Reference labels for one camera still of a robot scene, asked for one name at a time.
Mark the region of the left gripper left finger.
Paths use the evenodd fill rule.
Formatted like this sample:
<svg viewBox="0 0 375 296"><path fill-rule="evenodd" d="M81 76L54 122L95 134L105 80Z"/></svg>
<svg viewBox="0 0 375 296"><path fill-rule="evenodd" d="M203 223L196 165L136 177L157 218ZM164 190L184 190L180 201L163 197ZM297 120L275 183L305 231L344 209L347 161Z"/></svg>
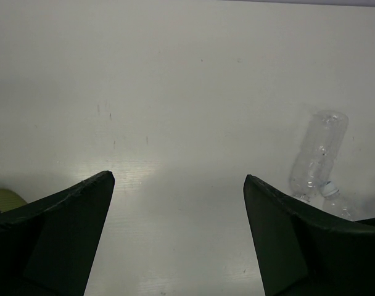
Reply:
<svg viewBox="0 0 375 296"><path fill-rule="evenodd" d="M112 200L101 171L18 205L0 199L0 295L84 295Z"/></svg>

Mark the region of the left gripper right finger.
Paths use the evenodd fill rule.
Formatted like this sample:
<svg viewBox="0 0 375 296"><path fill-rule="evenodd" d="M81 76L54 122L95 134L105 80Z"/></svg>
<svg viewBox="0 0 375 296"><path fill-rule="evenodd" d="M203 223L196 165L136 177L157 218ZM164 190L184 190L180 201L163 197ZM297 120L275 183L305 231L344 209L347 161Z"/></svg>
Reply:
<svg viewBox="0 0 375 296"><path fill-rule="evenodd" d="M266 295L375 295L375 227L285 195L256 176L244 200Z"/></svg>

